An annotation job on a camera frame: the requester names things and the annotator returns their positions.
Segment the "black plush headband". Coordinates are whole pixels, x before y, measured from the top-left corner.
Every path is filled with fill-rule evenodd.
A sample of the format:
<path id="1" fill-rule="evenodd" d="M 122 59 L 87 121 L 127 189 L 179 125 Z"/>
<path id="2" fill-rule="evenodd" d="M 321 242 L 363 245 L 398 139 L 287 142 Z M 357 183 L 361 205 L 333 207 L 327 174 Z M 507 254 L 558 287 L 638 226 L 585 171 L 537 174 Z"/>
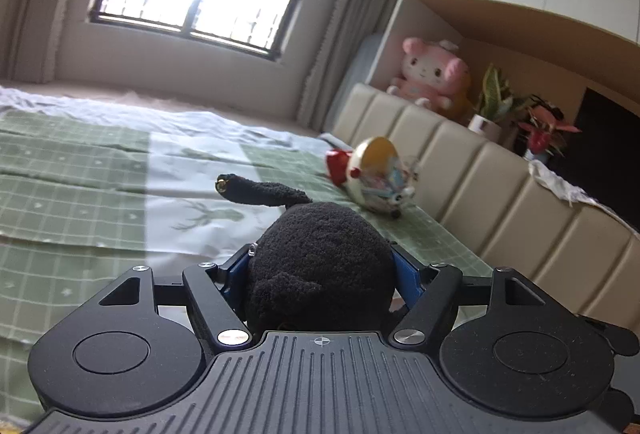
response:
<path id="1" fill-rule="evenodd" d="M 232 203 L 284 209 L 253 245 L 244 302 L 250 331 L 382 331 L 390 325 L 392 247 L 353 209 L 234 174 L 219 175 L 216 190 Z"/>

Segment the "beige padded headboard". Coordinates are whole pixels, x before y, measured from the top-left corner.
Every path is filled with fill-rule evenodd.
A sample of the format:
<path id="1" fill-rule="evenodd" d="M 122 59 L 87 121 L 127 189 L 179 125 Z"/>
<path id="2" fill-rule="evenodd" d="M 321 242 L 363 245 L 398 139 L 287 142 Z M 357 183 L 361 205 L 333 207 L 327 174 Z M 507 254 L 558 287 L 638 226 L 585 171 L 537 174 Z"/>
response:
<path id="1" fill-rule="evenodd" d="M 639 236 L 538 183 L 526 160 L 425 108 L 357 84 L 330 128 L 385 136 L 420 162 L 414 203 L 490 266 L 511 266 L 566 308 L 639 329 Z"/>

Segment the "clear toy ball bag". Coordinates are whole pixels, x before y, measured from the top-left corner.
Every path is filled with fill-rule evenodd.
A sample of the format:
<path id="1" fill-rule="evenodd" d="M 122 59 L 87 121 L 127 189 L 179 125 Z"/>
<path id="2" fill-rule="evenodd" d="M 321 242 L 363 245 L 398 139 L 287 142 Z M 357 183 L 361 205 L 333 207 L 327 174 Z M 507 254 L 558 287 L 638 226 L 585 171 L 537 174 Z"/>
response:
<path id="1" fill-rule="evenodd" d="M 416 193 L 418 160 L 402 157 L 386 137 L 368 138 L 349 151 L 331 149 L 324 158 L 332 183 L 369 212 L 397 219 Z"/>

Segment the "green patterned bedsheet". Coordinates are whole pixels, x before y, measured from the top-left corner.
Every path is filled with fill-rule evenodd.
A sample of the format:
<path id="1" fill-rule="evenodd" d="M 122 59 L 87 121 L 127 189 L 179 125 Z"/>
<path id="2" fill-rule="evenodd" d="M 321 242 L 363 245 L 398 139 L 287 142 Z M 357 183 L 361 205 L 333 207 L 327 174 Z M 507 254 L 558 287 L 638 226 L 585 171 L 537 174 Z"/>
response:
<path id="1" fill-rule="evenodd" d="M 276 180 L 346 203 L 324 154 L 356 131 L 354 112 L 318 137 L 210 112 L 1 93 L 1 424 L 40 415 L 32 345 L 124 271 L 157 275 L 222 263 L 277 217 L 216 194 L 223 172 Z"/>

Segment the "white cloth on headboard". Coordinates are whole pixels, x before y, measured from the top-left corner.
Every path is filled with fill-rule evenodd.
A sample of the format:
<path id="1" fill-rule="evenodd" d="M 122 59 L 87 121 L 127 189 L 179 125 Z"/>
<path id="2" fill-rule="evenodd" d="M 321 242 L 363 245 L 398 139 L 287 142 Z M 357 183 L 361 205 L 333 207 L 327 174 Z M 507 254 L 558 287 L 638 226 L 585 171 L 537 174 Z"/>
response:
<path id="1" fill-rule="evenodd" d="M 538 160 L 528 162 L 529 176 L 542 186 L 544 189 L 552 192 L 559 200 L 567 202 L 569 205 L 574 203 L 598 206 L 599 203 L 585 193 L 585 190 L 578 186 L 571 185 L 568 181 L 555 172 L 552 172 L 544 163 Z"/>

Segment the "green leafy potted plant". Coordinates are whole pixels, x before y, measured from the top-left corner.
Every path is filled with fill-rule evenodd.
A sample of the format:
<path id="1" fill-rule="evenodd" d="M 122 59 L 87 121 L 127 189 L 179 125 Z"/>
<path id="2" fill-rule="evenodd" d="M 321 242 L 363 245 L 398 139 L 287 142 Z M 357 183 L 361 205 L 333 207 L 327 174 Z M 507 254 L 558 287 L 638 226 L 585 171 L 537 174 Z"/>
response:
<path id="1" fill-rule="evenodd" d="M 501 124 L 513 120 L 531 103 L 532 99 L 529 96 L 515 94 L 506 74 L 491 63 L 486 68 L 480 99 L 468 129 L 489 141 L 498 142 L 502 134 Z"/>

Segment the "red leaf potted plant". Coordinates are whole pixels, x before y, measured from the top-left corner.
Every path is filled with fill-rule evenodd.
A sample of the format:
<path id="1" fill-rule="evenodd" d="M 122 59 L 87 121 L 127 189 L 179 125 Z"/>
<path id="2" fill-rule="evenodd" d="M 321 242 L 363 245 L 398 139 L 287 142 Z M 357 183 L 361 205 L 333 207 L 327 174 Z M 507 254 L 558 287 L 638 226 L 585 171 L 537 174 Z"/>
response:
<path id="1" fill-rule="evenodd" d="M 565 120 L 556 105 L 532 94 L 527 105 L 527 116 L 518 122 L 526 132 L 524 159 L 546 163 L 553 155 L 563 155 L 566 135 L 579 134 L 580 129 Z"/>

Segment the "pink plush bunny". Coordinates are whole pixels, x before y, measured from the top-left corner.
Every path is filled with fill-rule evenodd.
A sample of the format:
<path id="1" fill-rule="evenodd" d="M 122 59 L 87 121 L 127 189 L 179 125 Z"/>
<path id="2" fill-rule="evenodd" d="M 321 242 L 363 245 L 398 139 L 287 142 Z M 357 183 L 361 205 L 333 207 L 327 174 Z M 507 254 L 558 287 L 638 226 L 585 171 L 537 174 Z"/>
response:
<path id="1" fill-rule="evenodd" d="M 457 55 L 458 46 L 448 40 L 409 37 L 402 42 L 402 51 L 400 76 L 390 81 L 387 94 L 434 112 L 451 110 L 471 82 L 468 64 Z"/>

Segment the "grey right curtain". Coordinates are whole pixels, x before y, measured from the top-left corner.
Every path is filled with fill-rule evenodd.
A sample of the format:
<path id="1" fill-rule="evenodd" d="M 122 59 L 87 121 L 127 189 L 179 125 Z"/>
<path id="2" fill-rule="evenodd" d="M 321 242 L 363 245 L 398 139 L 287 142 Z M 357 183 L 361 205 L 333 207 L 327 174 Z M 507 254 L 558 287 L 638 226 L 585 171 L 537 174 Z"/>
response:
<path id="1" fill-rule="evenodd" d="M 382 30 L 397 0 L 335 0 L 328 27 L 303 83 L 296 123 L 318 131 L 363 39 Z"/>

